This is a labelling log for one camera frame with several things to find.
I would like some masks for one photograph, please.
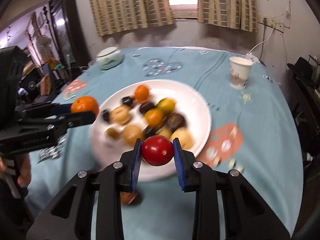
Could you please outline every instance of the metal screw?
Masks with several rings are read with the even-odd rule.
[[[113,167],[114,167],[115,169],[119,169],[119,168],[122,167],[122,163],[121,163],[121,162],[116,162],[116,163],[113,164]]]
[[[203,166],[203,163],[202,162],[194,162],[193,166],[198,169],[198,168],[201,168]]]
[[[53,128],[54,128],[54,125],[53,125],[53,124],[49,124],[48,127],[47,127],[47,130],[50,131],[50,130],[52,130]]]
[[[237,171],[237,170],[231,170],[230,171],[230,175],[232,176],[232,177],[238,177],[239,176],[239,171]]]
[[[78,172],[78,177],[79,178],[84,178],[85,176],[87,176],[87,172],[86,171],[79,171]]]

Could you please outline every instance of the cup rim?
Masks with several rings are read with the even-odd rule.
[[[243,57],[230,57],[229,60],[233,63],[242,65],[242,66],[252,66],[253,61]]]

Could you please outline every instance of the jar lid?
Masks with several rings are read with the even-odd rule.
[[[104,57],[106,55],[109,55],[113,52],[115,52],[116,50],[118,50],[118,47],[109,47],[109,48],[106,48],[102,51],[100,51],[97,55],[97,57]]]

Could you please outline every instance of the orange fruit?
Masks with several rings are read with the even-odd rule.
[[[149,98],[149,88],[145,85],[137,86],[136,90],[134,91],[134,98],[140,103],[144,103]]]
[[[72,113],[91,111],[97,116],[99,113],[99,105],[93,97],[85,96],[77,98],[70,108]]]
[[[162,124],[163,117],[163,113],[157,108],[149,110],[144,115],[144,118],[146,119],[148,125],[155,128],[159,127]]]

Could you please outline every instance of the blue tablecloth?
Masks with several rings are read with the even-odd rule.
[[[243,143],[232,157],[244,167],[243,175],[276,213],[290,234],[293,233],[302,198],[303,171],[300,143],[289,107],[274,78],[260,63],[255,63],[243,91],[229,84],[229,57],[223,51],[200,52],[177,48],[123,49],[124,61],[115,68],[100,71],[97,64],[79,78],[87,85],[77,97],[91,95],[101,104],[110,95],[130,84],[149,79],[172,79],[198,90],[210,106],[212,131],[226,123],[236,124]],[[145,76],[142,65],[152,59],[182,62],[183,68],[157,76]],[[55,102],[64,101],[59,95]],[[88,136],[89,126],[69,129],[63,155],[39,164],[31,153],[32,182],[28,205],[37,216],[57,192],[79,171],[96,170]],[[215,168],[227,172],[228,161]],[[143,202],[123,206],[124,236],[127,240],[185,240],[193,228],[195,195],[183,193],[175,176],[138,184]]]

